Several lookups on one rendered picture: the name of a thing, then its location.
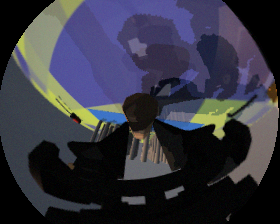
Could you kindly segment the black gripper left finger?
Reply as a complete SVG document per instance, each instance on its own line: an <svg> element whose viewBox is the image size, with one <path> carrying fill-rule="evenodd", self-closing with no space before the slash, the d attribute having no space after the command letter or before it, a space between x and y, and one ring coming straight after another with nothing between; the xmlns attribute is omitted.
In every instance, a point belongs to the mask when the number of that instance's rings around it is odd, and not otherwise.
<svg viewBox="0 0 280 224"><path fill-rule="evenodd" d="M129 124L124 122L100 142L67 142L76 157L99 159L117 176L124 178L124 169L129 138Z"/></svg>

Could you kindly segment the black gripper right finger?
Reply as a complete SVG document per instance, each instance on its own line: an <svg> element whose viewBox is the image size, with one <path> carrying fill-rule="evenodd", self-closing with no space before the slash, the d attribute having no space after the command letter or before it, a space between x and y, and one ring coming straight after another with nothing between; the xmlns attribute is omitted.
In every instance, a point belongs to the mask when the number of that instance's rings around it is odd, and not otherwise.
<svg viewBox="0 0 280 224"><path fill-rule="evenodd" d="M171 172L175 169L180 169L179 164L182 159L185 158L187 152L195 143L196 139L206 137L207 134L214 132L216 128L215 123L209 124L209 126L199 127L191 129L191 131L185 131L179 127L171 126L166 122L157 121L154 119L152 128L156 137L159 138L161 149L164 151L166 161L169 163Z"/></svg>

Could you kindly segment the red-handled screwdriver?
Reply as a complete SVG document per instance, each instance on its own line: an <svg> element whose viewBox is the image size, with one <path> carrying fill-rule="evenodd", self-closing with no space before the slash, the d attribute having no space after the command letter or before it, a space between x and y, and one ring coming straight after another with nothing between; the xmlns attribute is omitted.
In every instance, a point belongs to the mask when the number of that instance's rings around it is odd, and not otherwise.
<svg viewBox="0 0 280 224"><path fill-rule="evenodd" d="M56 98L56 101L57 101L57 98ZM57 102L59 102L61 104L60 101L57 101ZM62 104L61 104L61 106L62 106ZM62 107L64 107L64 106L62 106ZM66 111L66 107L64 107L64 108L65 108L65 111ZM67 113L69 113L69 112L67 112ZM81 119L77 118L74 113L69 113L69 114L70 114L70 118L74 119L74 121L76 123L81 123Z"/></svg>

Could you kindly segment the blue flat strip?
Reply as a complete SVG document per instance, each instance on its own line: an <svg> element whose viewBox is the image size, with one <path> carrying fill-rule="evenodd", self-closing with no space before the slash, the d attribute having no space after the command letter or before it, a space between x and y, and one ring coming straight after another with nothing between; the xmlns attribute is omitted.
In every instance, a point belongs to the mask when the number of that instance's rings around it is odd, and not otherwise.
<svg viewBox="0 0 280 224"><path fill-rule="evenodd" d="M92 108L90 109L90 112L94 114L94 117L100 119L100 121L114 122L120 124L120 126L122 123L127 122L124 114L122 113L106 112L106 111L100 111L100 109L92 109ZM157 119L157 121L169 123L171 124L171 126L185 129L185 131L191 131L191 129L195 129L199 127L201 128L202 126L204 126L204 124L200 124L200 123L180 122L180 121L174 121L174 119L167 119L167 121L165 121L165 119Z"/></svg>

